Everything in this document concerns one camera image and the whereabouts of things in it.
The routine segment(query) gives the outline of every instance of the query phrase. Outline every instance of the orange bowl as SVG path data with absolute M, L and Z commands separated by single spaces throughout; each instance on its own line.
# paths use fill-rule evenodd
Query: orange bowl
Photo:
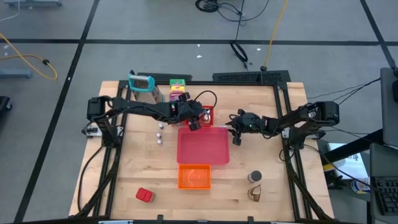
M 180 164 L 178 166 L 178 189 L 210 190 L 211 166 Z

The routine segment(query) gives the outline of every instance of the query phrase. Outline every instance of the red block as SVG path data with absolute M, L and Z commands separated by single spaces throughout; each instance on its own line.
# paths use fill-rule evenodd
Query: red block
M 137 191 L 136 198 L 143 202 L 151 203 L 155 199 L 155 193 L 140 187 Z

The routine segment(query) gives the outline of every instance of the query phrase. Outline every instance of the cable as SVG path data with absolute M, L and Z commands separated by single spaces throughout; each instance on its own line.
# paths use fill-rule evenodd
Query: cable
M 375 143 L 375 144 L 379 144 L 379 143 L 377 143 L 377 142 L 370 141 L 370 140 L 368 140 L 368 139 L 366 139 L 366 138 L 362 138 L 361 136 L 357 136 L 356 134 L 353 134 L 353 133 L 351 133 L 351 132 L 349 132 L 349 131 L 344 131 L 344 130 L 342 130 L 342 129 L 340 129 L 340 128 L 336 128 L 336 127 L 333 127 L 333 126 L 332 126 L 331 128 L 334 128 L 334 129 L 336 129 L 336 130 L 338 130 L 338 131 L 342 131 L 342 132 L 344 132 L 344 133 L 350 134 L 350 135 L 352 135 L 352 136 L 355 136 L 355 137 L 357 137 L 357 138 L 363 139 L 363 140 L 365 140 L 365 141 L 368 141 L 368 142 L 371 142 L 371 143 Z
M 196 101 L 196 100 L 199 98 L 199 96 L 202 95 L 202 94 L 204 94 L 204 93 L 211 93 L 211 94 L 214 95 L 214 97 L 215 97 L 215 102 L 214 102 L 214 105 L 213 105 L 213 109 L 214 109 L 214 108 L 216 107 L 216 105 L 217 105 L 217 95 L 216 95 L 216 93 L 214 93 L 214 92 L 211 91 L 211 90 L 205 90 L 205 91 L 199 93 L 199 95 L 197 95 L 197 97 L 194 99 L 194 101 Z
M 203 7 L 200 7 L 200 3 L 202 1 L 205 4 L 203 5 Z M 197 0 L 195 2 L 195 6 L 202 12 L 216 12 L 218 10 L 219 4 L 217 3 L 217 0 Z
M 20 8 L 20 1 L 21 1 L 21 0 L 18 0 L 18 12 L 17 12 L 17 14 L 15 14 L 15 15 L 13 15 L 13 16 L 10 16 L 10 17 L 6 17 L 6 18 L 3 18 L 3 19 L 0 19 L 0 22 L 6 21 L 6 20 L 8 20 L 8 19 L 15 18 L 15 17 L 17 17 L 17 16 L 19 15 L 19 12 L 21 11 L 21 8 Z
M 368 85 L 370 85 L 370 84 L 372 84 L 372 83 L 374 83 L 374 82 L 377 82 L 377 81 L 379 81 L 379 80 L 380 80 L 380 78 L 377 78 L 377 79 L 375 79 L 375 80 L 373 80 L 373 81 L 370 81 L 370 82 L 368 82 L 367 84 L 365 84 L 365 85 L 363 85 L 363 86 L 361 86 L 361 87 L 359 87 L 359 88 L 357 88 L 357 89 L 354 89 L 354 90 L 352 90 L 352 91 L 349 92 L 349 93 L 346 93 L 346 94 L 344 94 L 344 95 L 342 95 L 342 96 L 339 96 L 339 97 L 335 98 L 333 101 L 339 100 L 340 98 L 342 98 L 342 97 L 344 97 L 344 96 L 350 94 L 350 95 L 347 96 L 342 102 L 339 103 L 339 105 L 340 105 L 340 104 L 342 104 L 344 101 L 346 101 L 349 97 L 351 97 L 351 96 L 354 95 L 356 92 L 358 92 L 359 90 L 362 90 L 364 87 L 366 87 L 366 86 L 368 86 Z
M 231 116 L 237 117 L 237 116 L 239 116 L 239 115 L 236 115 L 236 114 L 230 114 L 230 115 L 229 115 L 229 118 L 230 118 L 230 120 L 232 120 L 232 119 L 233 119 L 233 118 L 231 118 Z
M 14 57 L 20 57 L 26 64 L 28 64 L 31 68 L 33 68 L 33 70 L 35 70 L 38 74 L 42 75 L 42 76 L 45 77 L 46 79 L 49 79 L 49 80 L 56 80 L 56 79 L 58 78 L 58 73 L 57 73 L 57 71 L 54 69 L 54 67 L 50 64 L 50 62 L 49 62 L 47 59 L 42 59 L 41 57 L 39 57 L 39 56 L 37 56 L 37 55 L 32 55 L 32 54 L 24 54 L 24 55 L 22 55 L 21 53 L 19 53 L 19 51 L 13 46 L 12 43 L 10 43 L 10 41 L 9 41 L 2 33 L 0 33 L 0 37 L 2 37 L 2 38 L 15 50 L 15 52 L 17 52 L 17 54 L 18 54 L 18 55 L 13 55 L 13 56 L 8 56 L 8 57 L 0 58 L 0 60 L 9 59 L 9 58 L 14 58 Z M 52 71 L 54 72 L 54 75 L 55 75 L 55 76 L 52 78 L 52 77 L 48 77 L 48 76 L 44 75 L 41 71 L 39 71 L 39 70 L 38 70 L 37 68 L 35 68 L 32 64 L 30 64 L 30 63 L 24 58 L 24 56 L 27 56 L 27 57 L 35 57 L 35 58 L 40 59 L 40 60 L 43 62 L 43 64 L 48 65 L 48 66 L 52 69 Z
M 287 159 L 282 159 L 281 154 L 282 154 L 282 152 L 283 152 L 283 149 L 280 150 L 280 151 L 279 151 L 279 159 L 282 160 L 282 161 L 284 161 L 284 162 L 291 160 L 291 159 L 294 157 L 294 155 L 296 154 L 296 150 L 297 150 L 297 149 L 294 149 L 294 150 L 293 150 L 293 154 L 292 154 L 289 158 L 287 158 Z
M 322 130 L 322 131 L 340 131 L 340 130 Z M 345 131 L 346 133 L 351 133 L 351 134 L 370 134 L 370 133 L 357 133 L 357 132 L 352 132 L 352 131 Z
M 282 19 L 282 16 L 283 16 L 283 14 L 284 14 L 284 12 L 285 12 L 285 8 L 286 8 L 286 5 L 287 5 L 287 2 L 288 2 L 288 1 L 289 1 L 289 0 L 285 0 L 284 6 L 283 6 L 283 8 L 282 8 L 282 10 L 281 10 L 281 12 L 280 12 L 280 14 L 279 14 L 278 21 L 276 22 L 275 27 L 274 27 L 274 30 L 272 31 L 271 40 L 269 41 L 269 45 L 268 45 L 268 53 L 267 53 L 266 61 L 264 62 L 264 68 L 267 68 L 267 63 L 268 63 L 269 55 L 270 55 L 270 53 L 271 53 L 272 41 L 273 41 L 274 38 L 275 38 L 276 30 L 278 29 L 279 22 L 280 22 L 280 20 Z
M 272 138 L 272 137 L 274 136 L 275 132 L 276 132 L 276 129 L 277 129 L 278 126 L 279 126 L 279 123 L 280 123 L 280 120 L 279 120 L 278 123 L 275 125 L 275 128 L 274 128 L 274 130 L 272 131 L 272 134 L 271 134 L 270 136 L 266 136 L 266 135 L 262 132 L 262 119 L 260 119 L 260 132 L 261 132 L 262 137 L 265 138 L 265 139 L 270 139 L 270 138 Z
M 96 152 L 94 152 L 94 154 L 88 159 L 88 161 L 86 162 L 85 166 L 84 166 L 83 169 L 81 170 L 80 180 L 79 180 L 79 187 L 78 187 L 78 190 L 77 190 L 77 209 L 79 210 L 79 212 L 81 212 L 81 207 L 80 207 L 80 200 L 81 200 L 81 199 L 80 199 L 80 195 L 81 195 L 81 185 L 83 184 L 83 176 L 84 176 L 85 171 L 86 171 L 86 169 L 87 169 L 87 167 L 88 167 L 88 164 L 91 162 L 91 160 L 94 159 L 94 157 L 95 157 L 98 153 L 100 153 L 100 151 L 101 151 L 102 148 L 103 148 L 103 147 L 101 146 L 101 147 L 99 147 L 99 149 L 98 149 Z
M 267 6 L 268 6 L 268 3 L 269 3 L 269 0 L 267 0 L 266 5 L 264 6 L 264 8 L 262 8 L 262 11 L 261 11 L 258 15 L 254 16 L 254 17 L 252 17 L 252 18 L 250 18 L 250 19 L 243 19 L 243 20 L 241 20 L 241 22 L 250 21 L 250 20 L 253 20 L 253 19 L 259 17 L 259 16 L 266 10 L 266 8 L 267 8 Z M 229 9 L 229 8 L 227 8 L 227 7 L 220 7 L 220 8 L 228 9 L 228 10 L 234 12 L 236 15 L 242 14 L 241 11 L 239 11 L 235 6 L 233 6 L 233 5 L 230 4 L 230 3 L 221 3 L 220 6 L 222 6 L 222 5 L 224 5 L 224 4 L 230 5 L 230 6 L 234 7 L 235 10 L 236 10 L 236 12 L 234 12 L 232 9 Z M 218 9 L 217 12 L 218 12 L 224 19 L 226 19 L 226 20 L 228 20 L 228 21 L 231 21 L 231 22 L 239 22 L 239 20 L 228 19 L 227 17 L 225 17 L 224 15 L 222 15 L 222 13 L 220 12 L 220 9 Z
M 342 171 L 341 169 L 337 168 L 333 163 L 330 162 L 330 160 L 324 155 L 324 153 L 321 152 L 321 150 L 319 150 L 319 149 L 317 149 L 317 148 L 315 148 L 315 147 L 313 147 L 313 146 L 309 146 L 309 145 L 307 145 L 307 144 L 304 144 L 304 146 L 307 146 L 307 147 L 309 147 L 309 148 L 311 148 L 311 149 L 316 150 L 316 151 L 322 156 L 322 158 L 324 158 L 324 160 L 327 161 L 327 163 L 329 163 L 330 165 L 332 165 L 336 170 L 340 171 L 342 174 L 344 174 L 344 175 L 350 177 L 350 178 L 353 179 L 353 180 L 358 181 L 359 183 L 361 183 L 361 184 L 363 184 L 363 185 L 369 187 L 370 189 L 372 189 L 372 190 L 374 190 L 374 191 L 377 191 L 379 194 L 383 194 L 383 195 L 385 195 L 385 196 L 387 196 L 387 197 L 389 197 L 389 198 L 393 198 L 394 200 L 396 200 L 396 201 L 398 202 L 398 198 L 397 198 L 397 197 L 393 197 L 393 196 L 388 195 L 387 193 L 381 192 L 379 189 L 373 187 L 372 185 L 367 184 L 367 183 L 363 182 L 362 180 L 358 180 L 357 178 L 353 177 L 352 175 L 349 175 L 349 174 L 347 174 L 346 172 Z
M 345 88 L 344 90 L 338 90 L 338 91 L 334 91 L 334 92 L 331 92 L 331 93 L 321 94 L 321 95 L 318 95 L 318 96 L 307 97 L 307 99 L 315 99 L 315 98 L 318 98 L 318 97 L 321 97 L 321 96 L 328 96 L 328 95 L 332 95 L 334 93 L 340 93 L 342 91 L 350 90 L 352 88 L 357 88 L 357 87 L 363 86 L 363 85 L 366 85 L 366 83 L 360 84 L 360 85 L 357 85 L 357 86 L 348 87 L 348 88 Z
M 239 25 L 241 24 L 242 21 L 242 11 L 243 11 L 243 6 L 244 6 L 244 0 L 242 0 L 242 6 L 241 6 L 241 11 L 239 12 Z M 238 39 L 238 34 L 239 34 L 239 28 L 240 26 L 238 26 L 238 29 L 236 31 L 236 37 L 235 37 L 235 41 Z

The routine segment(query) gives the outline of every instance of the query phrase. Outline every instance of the red tray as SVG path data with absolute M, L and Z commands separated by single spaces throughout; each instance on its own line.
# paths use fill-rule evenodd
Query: red tray
M 224 165 L 229 163 L 226 128 L 189 128 L 178 130 L 177 162 L 179 164 Z

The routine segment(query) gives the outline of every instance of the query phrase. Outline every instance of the gray floor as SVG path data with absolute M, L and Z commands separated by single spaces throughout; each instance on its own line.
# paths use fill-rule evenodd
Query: gray floor
M 217 13 L 204 13 L 195 0 L 127 1 L 101 0 L 88 34 L 89 39 L 233 39 L 236 23 Z M 228 1 L 239 6 L 240 1 Z M 367 0 L 380 31 L 387 41 L 398 41 L 395 0 Z M 23 9 L 14 19 L 0 22 L 8 38 L 79 39 L 93 0 L 69 0 L 61 8 Z M 247 17 L 257 14 L 265 1 L 246 1 Z M 241 27 L 240 39 L 267 40 L 283 5 L 270 3 L 259 18 Z M 15 10 L 0 4 L 0 17 Z M 280 23 L 277 40 L 361 40 L 377 41 L 357 0 L 289 1 Z M 0 57 L 11 48 L 0 46 Z M 40 151 L 53 110 L 77 45 L 16 44 L 22 53 L 48 58 L 57 69 L 57 81 L 39 74 L 28 79 L 0 79 L 0 95 L 12 98 L 14 108 L 2 120 L 0 129 L 0 223 L 12 222 L 30 173 Z M 263 64 L 267 45 L 244 45 L 250 71 Z M 398 58 L 398 47 L 389 47 Z M 46 74 L 40 61 L 30 59 Z M 19 59 L 0 60 L 1 68 L 27 68 Z M 379 46 L 297 46 L 275 45 L 269 70 L 289 70 L 294 82 L 304 82 L 308 96 L 366 83 L 388 67 Z M 87 123 L 87 100 L 98 94 L 103 80 L 125 79 L 128 71 L 186 73 L 194 80 L 211 80 L 216 72 L 243 72 L 242 63 L 228 45 L 111 45 L 86 44 L 78 62 L 49 152 L 30 201 L 25 221 L 63 218 L 68 215 L 85 148 L 80 130 Z M 318 100 L 332 100 L 327 96 Z M 371 132 L 381 127 L 378 83 L 361 90 L 341 106 L 339 128 Z M 330 132 L 325 140 L 349 142 L 355 137 Z M 335 216 L 343 221 L 364 222 L 364 202 L 331 193 Z

